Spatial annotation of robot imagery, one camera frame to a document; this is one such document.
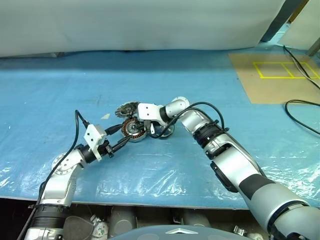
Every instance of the white backdrop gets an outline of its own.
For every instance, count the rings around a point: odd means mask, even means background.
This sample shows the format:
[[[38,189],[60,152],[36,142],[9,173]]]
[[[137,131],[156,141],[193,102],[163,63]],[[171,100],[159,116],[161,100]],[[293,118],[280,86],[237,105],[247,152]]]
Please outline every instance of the white backdrop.
[[[309,0],[279,43],[308,50],[320,38],[320,0]]]
[[[285,0],[0,0],[0,57],[254,47]]]

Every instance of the gear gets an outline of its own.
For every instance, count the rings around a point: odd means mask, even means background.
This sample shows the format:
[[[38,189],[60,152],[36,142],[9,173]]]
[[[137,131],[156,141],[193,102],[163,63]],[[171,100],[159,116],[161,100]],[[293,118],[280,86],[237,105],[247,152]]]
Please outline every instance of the gear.
[[[144,129],[136,128],[137,124],[141,122],[136,117],[126,119],[122,124],[121,132],[125,137],[131,136],[130,142],[139,142],[147,136]]]
[[[138,101],[126,102],[115,110],[115,115],[118,118],[130,118],[137,113],[139,103]]]

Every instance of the circular saw blade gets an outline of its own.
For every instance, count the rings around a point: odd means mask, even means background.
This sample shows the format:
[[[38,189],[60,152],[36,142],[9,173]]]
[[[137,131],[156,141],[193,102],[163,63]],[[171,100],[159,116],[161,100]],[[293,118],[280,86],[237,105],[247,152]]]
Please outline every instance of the circular saw blade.
[[[138,104],[140,102],[138,101],[129,101],[126,102],[124,104],[122,104],[121,106],[119,106],[116,110],[115,110],[115,115],[118,118],[129,118],[132,117],[134,114],[137,113],[137,109],[138,109]]]

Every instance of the blue plastic sheet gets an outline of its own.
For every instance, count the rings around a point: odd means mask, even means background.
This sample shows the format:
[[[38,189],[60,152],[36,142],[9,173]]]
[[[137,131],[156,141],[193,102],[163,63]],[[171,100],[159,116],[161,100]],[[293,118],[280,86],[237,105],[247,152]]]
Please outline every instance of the blue plastic sheet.
[[[123,121],[114,115],[122,103],[164,105],[184,96],[191,103],[216,105],[230,134],[267,176],[320,206],[319,138],[289,119],[282,105],[251,104],[227,54],[81,52],[62,58],[1,59],[0,196],[37,198],[53,159],[73,142],[75,109],[107,128]],[[203,109],[217,118],[210,108]],[[315,106],[293,105],[291,110],[319,127]],[[84,143],[83,134],[82,127],[79,143]],[[115,144],[121,137],[117,133],[109,140]],[[166,140],[130,142],[113,158],[91,163],[77,181],[74,201],[246,208],[239,194],[222,186],[203,150],[180,123]]]

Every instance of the black robot arm segment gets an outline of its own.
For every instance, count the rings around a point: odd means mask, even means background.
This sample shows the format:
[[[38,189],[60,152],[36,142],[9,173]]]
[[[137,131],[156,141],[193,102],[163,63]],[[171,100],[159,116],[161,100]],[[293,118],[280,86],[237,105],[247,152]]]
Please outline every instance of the black robot arm segment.
[[[225,188],[240,193],[259,224],[275,240],[320,240],[320,210],[268,179],[250,154],[225,129],[200,111],[179,118],[211,160]]]

